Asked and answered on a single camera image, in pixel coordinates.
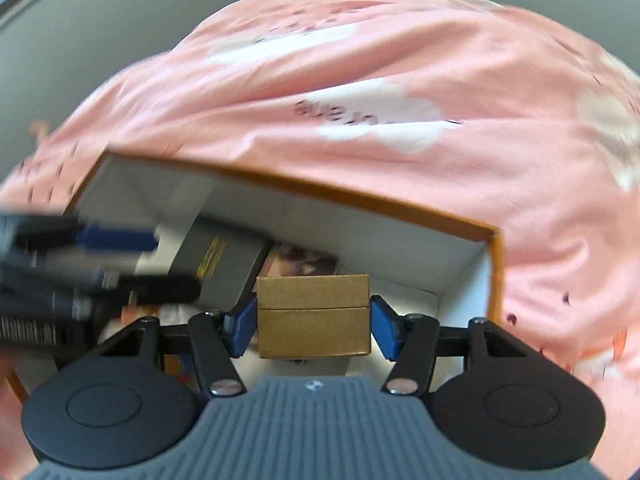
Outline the small gold box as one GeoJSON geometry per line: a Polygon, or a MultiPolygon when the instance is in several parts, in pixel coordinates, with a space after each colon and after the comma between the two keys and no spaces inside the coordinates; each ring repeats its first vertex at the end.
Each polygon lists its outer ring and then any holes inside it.
{"type": "Polygon", "coordinates": [[[258,278],[256,299],[263,359],[351,358],[371,352],[367,274],[258,278]]]}

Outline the dark grey gift box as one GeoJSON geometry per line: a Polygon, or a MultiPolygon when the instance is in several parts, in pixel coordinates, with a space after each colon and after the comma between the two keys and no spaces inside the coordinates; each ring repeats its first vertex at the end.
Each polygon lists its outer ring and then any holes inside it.
{"type": "Polygon", "coordinates": [[[199,216],[170,272],[192,274],[200,281],[201,295],[194,306],[229,311],[252,291],[271,247],[265,233],[199,216]]]}

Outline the orange cardboard storage box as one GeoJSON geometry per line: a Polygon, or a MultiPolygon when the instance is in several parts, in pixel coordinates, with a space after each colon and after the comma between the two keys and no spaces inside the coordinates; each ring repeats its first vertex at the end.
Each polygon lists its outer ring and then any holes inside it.
{"type": "Polygon", "coordinates": [[[499,310],[494,230],[335,188],[111,154],[68,215],[81,228],[49,252],[44,270],[105,289],[151,275],[152,295],[100,308],[69,288],[50,321],[42,285],[23,278],[1,300],[2,344],[70,359],[142,316],[174,326],[227,313],[261,278],[364,274],[397,313],[450,326],[499,310]]]}

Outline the floral printed card box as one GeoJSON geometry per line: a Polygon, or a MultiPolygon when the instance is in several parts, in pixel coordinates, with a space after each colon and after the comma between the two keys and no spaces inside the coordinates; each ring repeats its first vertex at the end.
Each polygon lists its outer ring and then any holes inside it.
{"type": "Polygon", "coordinates": [[[278,243],[271,248],[260,278],[288,278],[289,276],[332,275],[340,259],[328,252],[302,246],[278,243]]]}

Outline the pink patterned bed duvet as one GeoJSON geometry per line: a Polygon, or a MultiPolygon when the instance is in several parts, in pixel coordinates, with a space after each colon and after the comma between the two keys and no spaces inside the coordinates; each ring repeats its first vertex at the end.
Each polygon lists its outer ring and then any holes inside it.
{"type": "Polygon", "coordinates": [[[96,88],[4,180],[66,206],[107,148],[255,166],[496,226],[500,320],[608,414],[639,467],[639,78],[488,0],[239,0],[96,88]]]}

